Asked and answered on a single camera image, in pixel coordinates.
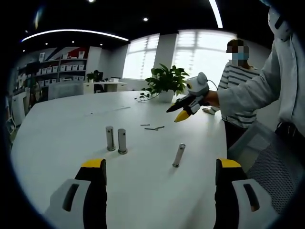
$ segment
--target cable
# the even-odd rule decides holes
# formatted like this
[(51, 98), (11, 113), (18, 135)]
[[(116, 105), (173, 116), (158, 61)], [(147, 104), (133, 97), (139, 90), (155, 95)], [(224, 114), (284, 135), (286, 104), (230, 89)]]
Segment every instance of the cable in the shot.
[(148, 100), (151, 100), (151, 99), (154, 99), (155, 97), (158, 97), (160, 93), (158, 93), (156, 96), (154, 97), (150, 97), (149, 99), (148, 98), (140, 98), (140, 100), (138, 100), (139, 98), (135, 98), (135, 100), (138, 102), (138, 103), (141, 103), (141, 102), (146, 102)]
[[(214, 82), (213, 82), (212, 80), (208, 80), (208, 81), (211, 81), (211, 82), (214, 84)], [(216, 84), (214, 84), (214, 85), (215, 85), (216, 89), (218, 90), (218, 88), (217, 88)]]

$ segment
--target small metal pin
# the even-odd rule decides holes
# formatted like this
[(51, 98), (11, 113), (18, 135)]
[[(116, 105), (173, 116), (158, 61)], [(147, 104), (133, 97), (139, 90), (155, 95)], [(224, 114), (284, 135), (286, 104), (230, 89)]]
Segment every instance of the small metal pin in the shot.
[(155, 128), (144, 128), (145, 130), (156, 130), (158, 131), (158, 129), (155, 129)]
[(106, 127), (106, 137), (107, 137), (107, 150), (114, 151), (115, 145), (114, 145), (114, 140), (113, 140), (113, 127), (112, 126)]
[(178, 148), (178, 151), (177, 151), (177, 154), (176, 154), (176, 158), (175, 158), (175, 160), (173, 162), (173, 166), (175, 168), (179, 167), (179, 165), (180, 165), (180, 161), (181, 161), (184, 149), (185, 149), (185, 144), (180, 144), (179, 148)]
[(118, 137), (119, 137), (119, 154), (127, 154), (128, 150), (126, 148), (126, 130), (118, 129)]

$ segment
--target ceiling light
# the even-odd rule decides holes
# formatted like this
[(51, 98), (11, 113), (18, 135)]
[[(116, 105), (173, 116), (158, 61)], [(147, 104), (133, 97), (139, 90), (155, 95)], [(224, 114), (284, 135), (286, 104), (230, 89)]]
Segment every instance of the ceiling light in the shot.
[(216, 18), (217, 26), (218, 26), (219, 29), (222, 29), (223, 28), (223, 23), (222, 23), (221, 18), (220, 18), (220, 14), (219, 14), (219, 10), (218, 10), (216, 1), (215, 0), (209, 0), (209, 2), (211, 4), (214, 16)]
[(45, 32), (39, 32), (37, 34), (31, 35), (29, 37), (24, 38), (21, 42), (26, 41), (27, 39), (33, 38), (33, 37), (37, 37), (39, 35), (44, 35), (47, 33), (52, 33), (52, 32), (89, 32), (89, 33), (94, 33), (94, 34), (98, 34), (98, 35), (104, 35), (104, 36), (109, 36), (109, 37), (114, 37), (123, 41), (128, 41), (128, 39), (123, 38), (123, 37), (119, 37), (116, 35), (112, 35), (109, 33), (105, 33), (105, 32), (97, 32), (97, 31), (91, 31), (91, 30), (74, 30), (74, 29), (64, 29), (64, 30), (50, 30), (50, 31), (45, 31)]

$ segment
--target striped shirt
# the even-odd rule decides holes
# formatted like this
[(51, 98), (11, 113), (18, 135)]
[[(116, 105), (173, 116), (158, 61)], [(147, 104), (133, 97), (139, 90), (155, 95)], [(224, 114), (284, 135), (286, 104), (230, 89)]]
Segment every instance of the striped shirt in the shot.
[[(245, 69), (240, 66), (234, 66), (230, 62), (225, 65), (223, 75), (218, 85), (218, 90), (226, 89), (229, 87), (236, 87), (240, 83), (245, 83), (253, 77), (259, 75), (260, 71), (257, 68)], [(210, 109), (211, 114), (219, 111), (218, 107), (212, 106)], [(256, 110), (235, 113), (230, 116), (222, 116), (224, 121), (237, 125), (241, 128), (248, 128), (256, 120)]]

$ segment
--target desk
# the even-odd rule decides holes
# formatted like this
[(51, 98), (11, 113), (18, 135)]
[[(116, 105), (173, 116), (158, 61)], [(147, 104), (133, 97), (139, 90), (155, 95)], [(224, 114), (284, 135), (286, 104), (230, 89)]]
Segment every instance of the desk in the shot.
[[(14, 141), (17, 178), (38, 210), (82, 163), (107, 162), (107, 225), (110, 229), (212, 229), (215, 222), (216, 159), (226, 157), (221, 114), (198, 111), (174, 123), (170, 104), (134, 100), (139, 92), (86, 94), (34, 105)], [(159, 131), (144, 130), (164, 125)], [(106, 151), (105, 127), (126, 129), (128, 153)], [(179, 168), (172, 163), (186, 144)]]
[(95, 84), (107, 85), (107, 92), (126, 91), (126, 85), (127, 85), (127, 83), (121, 83), (121, 82), (84, 83), (84, 94), (93, 94)]

